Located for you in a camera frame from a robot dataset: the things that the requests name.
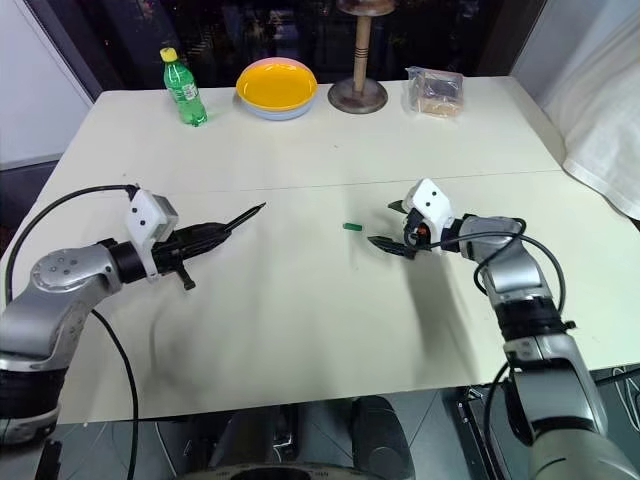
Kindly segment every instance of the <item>round metal base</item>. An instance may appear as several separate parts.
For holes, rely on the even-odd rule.
[[[329,102],[338,110],[347,113],[373,113],[387,103],[387,91],[370,78],[365,79],[361,93],[353,90],[353,78],[340,80],[329,89]]]

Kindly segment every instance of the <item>white table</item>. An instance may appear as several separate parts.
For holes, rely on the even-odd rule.
[[[321,86],[311,112],[285,123],[245,113],[231,89],[204,89],[212,114],[200,128],[179,123],[166,92],[100,97],[30,216],[71,190],[121,182],[167,195],[179,227],[267,202],[187,262],[196,289],[173,276],[141,281],[98,307],[131,357],[143,417],[490,381],[502,338],[474,264],[453,254],[410,262],[366,240],[399,236],[403,217],[386,205],[421,177],[459,215],[526,218],[565,269],[565,319],[578,323],[590,368],[638,360],[640,234],[560,170],[515,81],[466,79],[453,120],[413,117],[402,83],[385,86],[389,103],[375,114],[333,109]],[[26,242],[17,290],[50,250],[126,240],[126,208],[113,192],[60,207]],[[345,221],[365,231],[345,231]],[[62,422],[130,417],[121,360],[91,318],[61,400]]]

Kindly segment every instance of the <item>plastic bag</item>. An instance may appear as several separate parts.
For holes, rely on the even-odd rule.
[[[409,67],[409,105],[413,111],[453,117],[462,110],[463,76],[455,72]]]

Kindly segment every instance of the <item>white cloth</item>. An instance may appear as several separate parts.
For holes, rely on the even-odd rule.
[[[545,111],[565,138],[563,168],[640,219],[640,28],[633,16],[577,68]]]

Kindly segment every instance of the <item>white wall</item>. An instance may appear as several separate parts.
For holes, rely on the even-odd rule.
[[[90,107],[22,0],[0,0],[0,169],[59,158]]]
[[[546,105],[554,89],[638,9],[638,0],[548,0],[511,74],[538,105]]]

